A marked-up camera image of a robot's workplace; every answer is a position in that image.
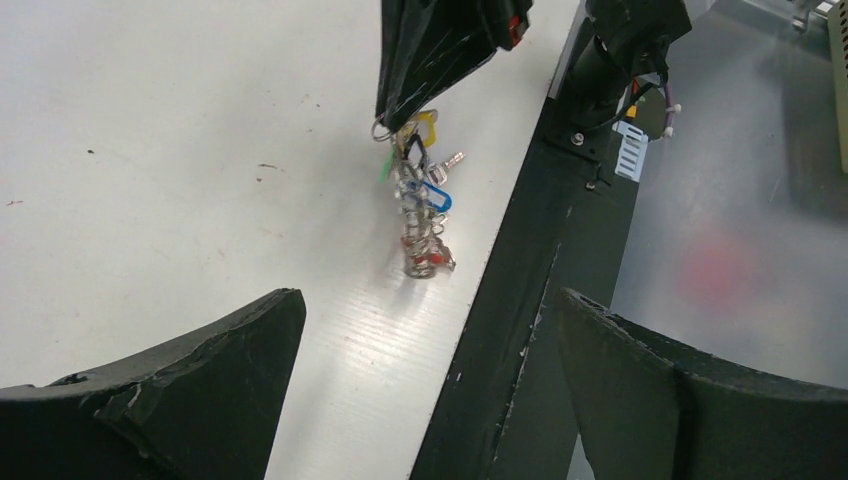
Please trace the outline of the red tag on keyring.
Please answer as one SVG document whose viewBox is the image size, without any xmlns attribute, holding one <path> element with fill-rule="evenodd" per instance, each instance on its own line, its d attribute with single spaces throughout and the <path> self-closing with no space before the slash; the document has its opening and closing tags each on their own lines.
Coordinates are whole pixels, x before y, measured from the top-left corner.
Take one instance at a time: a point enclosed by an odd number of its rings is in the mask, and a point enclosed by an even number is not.
<svg viewBox="0 0 848 480">
<path fill-rule="evenodd" d="M 434 266 L 452 268 L 455 264 L 450 249 L 438 236 L 427 239 L 415 239 L 412 236 L 401 238 L 409 262 L 414 266 Z"/>
</svg>

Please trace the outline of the blue tag on keyring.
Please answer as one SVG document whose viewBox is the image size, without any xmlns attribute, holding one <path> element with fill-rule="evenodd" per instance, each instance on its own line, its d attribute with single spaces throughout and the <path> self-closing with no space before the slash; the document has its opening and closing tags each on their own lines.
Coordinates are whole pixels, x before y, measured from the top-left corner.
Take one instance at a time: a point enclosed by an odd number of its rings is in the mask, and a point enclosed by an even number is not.
<svg viewBox="0 0 848 480">
<path fill-rule="evenodd" d="M 453 206 L 452 197 L 439 187 L 428 182 L 410 181 L 406 184 L 407 197 L 417 205 L 423 205 L 436 213 L 447 213 Z"/>
</svg>

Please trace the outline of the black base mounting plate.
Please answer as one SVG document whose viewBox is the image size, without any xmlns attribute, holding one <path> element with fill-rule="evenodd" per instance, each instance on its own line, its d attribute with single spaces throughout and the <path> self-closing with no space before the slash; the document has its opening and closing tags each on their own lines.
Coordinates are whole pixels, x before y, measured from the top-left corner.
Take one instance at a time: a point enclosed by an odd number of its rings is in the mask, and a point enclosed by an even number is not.
<svg viewBox="0 0 848 480">
<path fill-rule="evenodd" d="M 545 141 L 547 99 L 412 467 L 415 479 L 563 479 L 577 439 L 554 312 L 564 288 L 609 305 L 638 187 L 588 190 Z"/>
</svg>

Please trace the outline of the key with green tag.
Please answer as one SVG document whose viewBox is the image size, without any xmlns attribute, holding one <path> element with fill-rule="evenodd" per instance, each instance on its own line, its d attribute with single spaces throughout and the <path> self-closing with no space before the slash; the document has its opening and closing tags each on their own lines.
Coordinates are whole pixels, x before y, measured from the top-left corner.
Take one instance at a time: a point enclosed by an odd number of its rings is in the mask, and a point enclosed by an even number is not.
<svg viewBox="0 0 848 480">
<path fill-rule="evenodd" d="M 389 175 L 392 171 L 392 168 L 393 168 L 394 157 L 395 157 L 395 151 L 393 149 L 390 149 L 385 160 L 383 161 L 383 164 L 382 164 L 382 167 L 381 167 L 379 180 L 378 180 L 379 183 L 383 183 L 388 179 L 388 177 L 389 177 Z"/>
</svg>

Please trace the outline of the cream perforated basket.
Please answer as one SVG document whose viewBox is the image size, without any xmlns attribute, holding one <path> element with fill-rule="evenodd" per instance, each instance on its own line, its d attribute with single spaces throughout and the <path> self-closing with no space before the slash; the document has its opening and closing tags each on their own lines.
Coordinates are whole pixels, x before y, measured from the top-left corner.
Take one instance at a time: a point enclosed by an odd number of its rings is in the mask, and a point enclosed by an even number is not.
<svg viewBox="0 0 848 480">
<path fill-rule="evenodd" d="M 827 13 L 827 29 L 833 68 L 835 111 L 840 163 L 847 172 L 847 2 L 837 1 Z"/>
</svg>

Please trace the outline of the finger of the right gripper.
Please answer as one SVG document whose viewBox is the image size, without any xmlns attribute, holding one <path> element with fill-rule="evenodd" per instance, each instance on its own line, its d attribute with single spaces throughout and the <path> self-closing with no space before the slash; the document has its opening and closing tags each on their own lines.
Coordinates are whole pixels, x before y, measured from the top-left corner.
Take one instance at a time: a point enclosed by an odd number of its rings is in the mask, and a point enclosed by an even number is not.
<svg viewBox="0 0 848 480">
<path fill-rule="evenodd" d="M 381 58 L 375 116 L 398 131 L 425 102 L 424 63 L 441 44 L 446 24 L 441 1 L 382 0 Z"/>
<path fill-rule="evenodd" d="M 427 80 L 426 102 L 413 115 L 479 69 L 497 50 L 512 50 L 530 26 L 531 1 L 441 2 L 446 24 L 441 44 L 420 70 Z"/>
</svg>

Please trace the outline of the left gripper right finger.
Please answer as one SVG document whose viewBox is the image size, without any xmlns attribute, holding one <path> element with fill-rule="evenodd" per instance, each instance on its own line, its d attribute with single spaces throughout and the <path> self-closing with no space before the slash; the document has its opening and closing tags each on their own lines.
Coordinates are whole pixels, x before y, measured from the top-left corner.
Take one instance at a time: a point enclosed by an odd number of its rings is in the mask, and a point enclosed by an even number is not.
<svg viewBox="0 0 848 480">
<path fill-rule="evenodd" d="M 560 355 L 598 479 L 843 479 L 847 393 L 730 362 L 557 295 Z"/>
</svg>

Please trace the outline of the metal disc keyring holder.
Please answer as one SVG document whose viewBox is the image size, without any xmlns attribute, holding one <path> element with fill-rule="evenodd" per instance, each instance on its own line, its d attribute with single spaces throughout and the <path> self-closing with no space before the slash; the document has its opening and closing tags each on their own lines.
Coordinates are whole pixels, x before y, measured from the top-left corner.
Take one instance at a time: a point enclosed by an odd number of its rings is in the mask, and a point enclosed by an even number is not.
<svg viewBox="0 0 848 480">
<path fill-rule="evenodd" d="M 428 207 L 415 204 L 411 197 L 405 195 L 406 184 L 410 181 L 423 181 L 444 190 L 444 185 L 449 178 L 449 171 L 463 162 L 466 155 L 463 152 L 456 152 L 445 159 L 433 159 L 429 155 L 429 148 L 424 148 L 417 134 L 404 141 L 399 136 L 401 128 L 396 132 L 390 132 L 379 124 L 377 117 L 371 127 L 373 140 L 386 142 L 389 144 L 389 150 L 395 151 L 393 168 L 387 180 L 394 182 L 394 196 L 398 201 L 399 214 L 403 217 L 400 244 L 403 236 L 412 236 L 415 239 L 438 236 L 442 239 L 450 210 L 447 213 L 439 214 Z M 414 266 L 409 262 L 402 244 L 401 247 L 404 253 L 403 271 L 406 276 L 412 279 L 430 279 L 443 270 L 448 272 L 455 270 L 456 260 L 454 256 L 455 264 L 452 268 Z"/>
</svg>

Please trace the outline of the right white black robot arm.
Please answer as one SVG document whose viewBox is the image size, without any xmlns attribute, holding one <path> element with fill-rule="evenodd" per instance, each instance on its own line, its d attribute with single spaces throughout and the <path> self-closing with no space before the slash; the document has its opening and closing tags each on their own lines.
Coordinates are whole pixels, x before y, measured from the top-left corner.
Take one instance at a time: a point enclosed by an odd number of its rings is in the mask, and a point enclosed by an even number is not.
<svg viewBox="0 0 848 480">
<path fill-rule="evenodd" d="M 518 46 L 530 1 L 384 1 L 375 121 L 398 133 L 430 100 Z M 670 45 L 688 33 L 682 1 L 587 1 L 547 132 L 597 162 L 611 126 L 668 82 Z"/>
</svg>

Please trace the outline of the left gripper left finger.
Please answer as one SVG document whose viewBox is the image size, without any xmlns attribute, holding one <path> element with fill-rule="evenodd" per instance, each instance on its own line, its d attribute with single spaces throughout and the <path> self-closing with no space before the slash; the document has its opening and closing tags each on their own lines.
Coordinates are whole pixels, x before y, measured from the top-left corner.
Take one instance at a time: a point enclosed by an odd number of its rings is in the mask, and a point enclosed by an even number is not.
<svg viewBox="0 0 848 480">
<path fill-rule="evenodd" d="M 5 479 L 261 479 L 306 320 L 277 289 L 49 385 L 1 392 Z"/>
</svg>

